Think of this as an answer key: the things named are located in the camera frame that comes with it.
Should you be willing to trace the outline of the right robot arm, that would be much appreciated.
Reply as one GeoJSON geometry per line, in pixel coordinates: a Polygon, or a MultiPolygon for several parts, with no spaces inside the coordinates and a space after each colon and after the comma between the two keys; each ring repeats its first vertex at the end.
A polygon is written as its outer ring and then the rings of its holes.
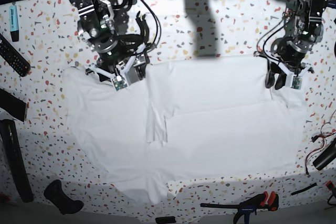
{"type": "Polygon", "coordinates": [[[100,57],[85,72],[67,69],[68,89],[119,89],[128,75],[153,94],[281,89],[283,63],[252,51],[262,9],[230,1],[70,0],[79,34],[100,57]]]}

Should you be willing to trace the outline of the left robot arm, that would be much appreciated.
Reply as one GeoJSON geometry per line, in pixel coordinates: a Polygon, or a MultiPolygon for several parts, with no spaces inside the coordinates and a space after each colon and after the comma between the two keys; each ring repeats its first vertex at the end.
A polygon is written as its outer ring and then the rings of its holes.
{"type": "Polygon", "coordinates": [[[270,50],[255,52],[256,57],[267,59],[267,89],[300,89],[303,75],[314,72],[313,67],[304,63],[303,59],[314,45],[322,41],[322,14],[327,5],[328,0],[296,0],[294,9],[283,13],[283,22],[268,33],[271,38],[281,30],[286,32],[271,44],[270,50]]]}

